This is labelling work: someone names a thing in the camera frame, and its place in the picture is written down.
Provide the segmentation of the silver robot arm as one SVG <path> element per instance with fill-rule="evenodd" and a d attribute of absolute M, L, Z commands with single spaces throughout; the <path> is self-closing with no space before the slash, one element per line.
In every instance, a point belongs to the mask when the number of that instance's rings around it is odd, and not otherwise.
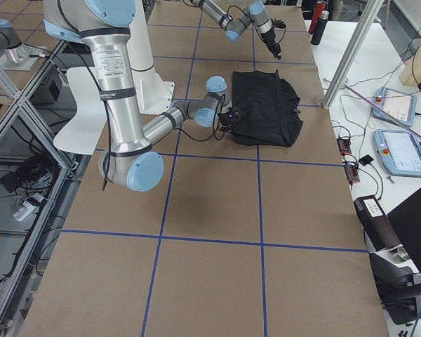
<path fill-rule="evenodd" d="M 52 37 L 87 45 L 91 50 L 93 84 L 108 122 L 108 150 L 100 158 L 100 172 L 111 182 L 136 192 L 153 189 L 161 180 L 164 162 L 152 147 L 188 119 L 215 127 L 218 117 L 231 112 L 225 80 L 211 77 L 202 100 L 182 100 L 148 124 L 140 116 L 141 85 L 133 79 L 129 51 L 131 33 L 147 30 L 141 1 L 45 1 L 44 24 Z"/>
<path fill-rule="evenodd" d="M 184 1 L 187 6 L 197 7 L 209 16 L 230 41 L 237 41 L 240 36 L 252 25 L 260 40 L 277 60 L 281 59 L 281 40 L 276 40 L 275 29 L 286 31 L 283 20 L 273 20 L 266 11 L 262 1 L 254 1 L 244 9 L 230 5 L 224 11 L 214 1 Z"/>

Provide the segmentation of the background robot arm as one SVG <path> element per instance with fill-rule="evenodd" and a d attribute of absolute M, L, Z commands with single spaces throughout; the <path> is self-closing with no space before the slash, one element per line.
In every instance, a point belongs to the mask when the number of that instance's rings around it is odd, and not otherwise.
<path fill-rule="evenodd" d="M 20 64 L 29 58 L 20 37 L 6 19 L 0 19 L 0 56 L 3 54 L 14 64 Z"/>

